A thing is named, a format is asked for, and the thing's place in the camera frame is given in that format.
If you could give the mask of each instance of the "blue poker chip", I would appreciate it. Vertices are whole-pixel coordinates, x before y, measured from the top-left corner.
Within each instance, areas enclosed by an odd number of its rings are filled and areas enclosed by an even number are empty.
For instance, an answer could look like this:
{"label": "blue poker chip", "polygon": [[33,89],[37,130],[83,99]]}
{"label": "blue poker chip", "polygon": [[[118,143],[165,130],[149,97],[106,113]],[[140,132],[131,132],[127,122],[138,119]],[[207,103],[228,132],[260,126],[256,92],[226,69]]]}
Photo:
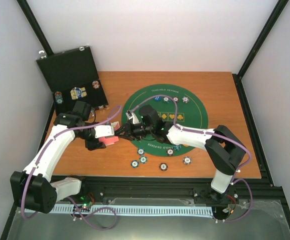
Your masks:
{"label": "blue poker chip", "polygon": [[154,101],[155,102],[159,102],[160,100],[162,100],[162,97],[161,96],[154,97]]}
{"label": "blue poker chip", "polygon": [[135,168],[137,168],[140,165],[140,162],[137,161],[137,160],[133,160],[133,161],[131,161],[130,165],[131,165],[132,168],[135,169]]}
{"label": "blue poker chip", "polygon": [[180,144],[174,144],[174,145],[173,145],[173,149],[174,149],[175,151],[179,151],[179,150],[181,150],[181,148],[182,148],[182,146],[181,146]]}

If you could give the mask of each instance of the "white cable tray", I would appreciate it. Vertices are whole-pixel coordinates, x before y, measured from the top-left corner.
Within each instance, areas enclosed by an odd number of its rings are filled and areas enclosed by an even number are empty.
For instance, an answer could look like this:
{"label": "white cable tray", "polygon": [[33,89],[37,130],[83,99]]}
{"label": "white cable tray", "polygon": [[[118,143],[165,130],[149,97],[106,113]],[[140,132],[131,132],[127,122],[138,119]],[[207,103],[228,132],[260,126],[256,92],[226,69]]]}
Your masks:
{"label": "white cable tray", "polygon": [[[134,205],[93,205],[89,211],[82,210],[82,214],[87,215],[102,207],[110,207],[115,210],[118,216],[183,216],[183,217],[203,217],[211,218],[212,208],[209,206],[134,206]],[[72,214],[73,204],[55,204],[51,214]],[[26,213],[32,213],[32,210],[25,209]],[[108,209],[102,209],[95,215],[113,215]]]}

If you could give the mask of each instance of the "stack of poker chips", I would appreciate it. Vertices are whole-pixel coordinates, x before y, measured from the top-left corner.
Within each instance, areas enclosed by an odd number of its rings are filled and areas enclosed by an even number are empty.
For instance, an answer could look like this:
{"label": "stack of poker chips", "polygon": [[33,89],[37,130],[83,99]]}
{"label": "stack of poker chips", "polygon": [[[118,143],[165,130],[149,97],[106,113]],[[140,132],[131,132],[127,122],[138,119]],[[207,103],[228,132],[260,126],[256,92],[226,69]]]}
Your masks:
{"label": "stack of poker chips", "polygon": [[173,149],[175,150],[175,151],[179,151],[179,150],[181,150],[181,145],[180,144],[174,144],[173,145]]}

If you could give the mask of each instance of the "pink object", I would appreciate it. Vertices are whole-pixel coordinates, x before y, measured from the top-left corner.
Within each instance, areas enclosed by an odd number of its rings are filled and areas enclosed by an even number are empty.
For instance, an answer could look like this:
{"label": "pink object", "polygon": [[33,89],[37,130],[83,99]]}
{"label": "pink object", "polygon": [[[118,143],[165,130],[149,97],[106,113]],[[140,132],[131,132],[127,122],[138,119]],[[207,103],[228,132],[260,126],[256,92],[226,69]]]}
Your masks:
{"label": "pink object", "polygon": [[[111,123],[110,125],[112,125],[114,127],[114,130],[117,130],[120,128],[120,123],[118,121]],[[100,137],[99,141],[101,143],[104,143],[106,146],[109,145],[113,145],[114,143],[116,143],[119,140],[118,136],[112,136],[112,137]]]}

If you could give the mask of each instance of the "open case lid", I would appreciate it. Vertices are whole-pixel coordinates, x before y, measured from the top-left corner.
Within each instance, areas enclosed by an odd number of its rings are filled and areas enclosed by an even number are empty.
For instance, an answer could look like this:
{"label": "open case lid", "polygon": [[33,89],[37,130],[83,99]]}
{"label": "open case lid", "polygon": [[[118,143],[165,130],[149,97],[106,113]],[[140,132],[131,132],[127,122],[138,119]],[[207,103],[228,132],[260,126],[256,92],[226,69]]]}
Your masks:
{"label": "open case lid", "polygon": [[53,93],[99,79],[89,46],[41,57],[36,62]]}

